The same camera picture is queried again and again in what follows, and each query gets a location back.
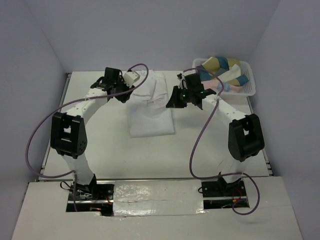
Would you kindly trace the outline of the white long sleeve shirt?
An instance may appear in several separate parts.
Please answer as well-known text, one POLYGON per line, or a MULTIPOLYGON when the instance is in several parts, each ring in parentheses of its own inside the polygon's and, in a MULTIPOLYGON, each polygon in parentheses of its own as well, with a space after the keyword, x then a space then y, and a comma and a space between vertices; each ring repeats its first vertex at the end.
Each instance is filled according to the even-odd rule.
POLYGON ((146 138, 175 133, 166 77, 161 71, 138 72, 144 83, 130 95, 126 102, 128 132, 131 138, 146 138))

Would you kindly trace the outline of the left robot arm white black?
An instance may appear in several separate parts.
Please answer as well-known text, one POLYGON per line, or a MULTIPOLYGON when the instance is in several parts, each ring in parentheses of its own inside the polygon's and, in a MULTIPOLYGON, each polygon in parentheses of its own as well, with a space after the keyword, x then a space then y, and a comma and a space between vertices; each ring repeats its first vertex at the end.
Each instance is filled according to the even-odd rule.
POLYGON ((97 178, 89 167, 85 150, 88 145, 86 123, 111 99, 110 95, 133 89, 140 75, 132 70, 107 67, 84 97, 66 112, 56 112, 51 119, 50 147, 62 156, 70 171, 76 173, 76 189, 86 199, 98 194, 97 178))

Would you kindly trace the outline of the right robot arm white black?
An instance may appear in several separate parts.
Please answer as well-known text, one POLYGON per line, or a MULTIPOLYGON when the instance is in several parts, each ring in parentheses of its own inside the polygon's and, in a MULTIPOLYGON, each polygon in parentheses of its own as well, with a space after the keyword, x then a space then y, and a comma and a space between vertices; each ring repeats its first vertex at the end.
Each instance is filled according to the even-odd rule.
POLYGON ((193 104, 202 111, 208 112, 209 118, 201 129, 189 158, 189 172, 198 180, 217 179, 217 190, 228 196, 234 191, 241 177, 246 176, 247 165, 253 157, 265 147, 265 141, 259 117, 237 110, 221 98, 224 86, 219 88, 205 87, 198 73, 177 75, 179 84, 174 86, 168 109, 183 109, 193 104), (212 118, 217 118, 227 128, 227 149, 229 159, 217 175, 197 176, 193 171, 193 158, 196 147, 212 118))

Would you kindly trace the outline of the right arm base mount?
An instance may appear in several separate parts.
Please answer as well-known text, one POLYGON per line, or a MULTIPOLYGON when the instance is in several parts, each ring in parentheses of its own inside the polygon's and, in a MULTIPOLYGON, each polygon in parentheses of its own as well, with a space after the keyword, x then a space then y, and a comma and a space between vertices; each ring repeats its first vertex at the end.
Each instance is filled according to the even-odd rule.
POLYGON ((203 197, 203 208, 231 209, 248 208, 247 192, 244 181, 241 179, 233 183, 227 183, 223 177, 210 181, 202 181, 198 192, 203 197))

